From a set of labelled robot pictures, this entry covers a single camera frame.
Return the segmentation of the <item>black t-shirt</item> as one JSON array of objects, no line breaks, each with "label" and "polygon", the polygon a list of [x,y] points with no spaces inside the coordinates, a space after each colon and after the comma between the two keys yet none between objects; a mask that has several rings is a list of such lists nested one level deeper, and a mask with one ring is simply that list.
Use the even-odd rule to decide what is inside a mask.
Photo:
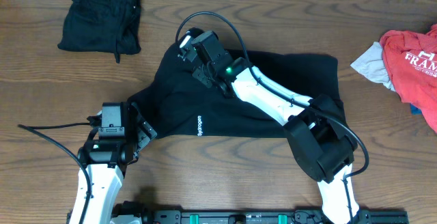
[{"label": "black t-shirt", "polygon": [[[329,96],[344,110],[339,95],[338,61],[330,55],[249,51],[250,61],[268,78],[298,94]],[[257,107],[226,98],[192,76],[190,63],[171,45],[150,86],[131,96],[158,138],[170,135],[283,138],[282,127]]]}]

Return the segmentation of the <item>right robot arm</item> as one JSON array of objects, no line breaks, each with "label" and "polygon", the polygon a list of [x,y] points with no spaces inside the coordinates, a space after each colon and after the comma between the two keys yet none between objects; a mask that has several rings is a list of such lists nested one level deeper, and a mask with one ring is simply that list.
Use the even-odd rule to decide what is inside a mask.
[{"label": "right robot arm", "polygon": [[353,153],[363,145],[326,95],[312,98],[268,78],[246,55],[233,59],[221,46],[180,45],[178,56],[193,64],[207,86],[250,103],[278,122],[299,167],[318,184],[322,213],[332,223],[357,223],[359,206],[350,177]]}]

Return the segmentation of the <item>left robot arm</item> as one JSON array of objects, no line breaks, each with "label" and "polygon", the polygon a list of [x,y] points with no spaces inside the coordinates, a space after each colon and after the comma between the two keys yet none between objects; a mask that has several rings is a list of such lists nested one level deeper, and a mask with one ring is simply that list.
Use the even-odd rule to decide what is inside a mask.
[{"label": "left robot arm", "polygon": [[157,133],[135,102],[106,102],[89,116],[91,131],[77,158],[82,168],[73,209],[67,223],[151,223],[143,204],[115,203],[127,166]]}]

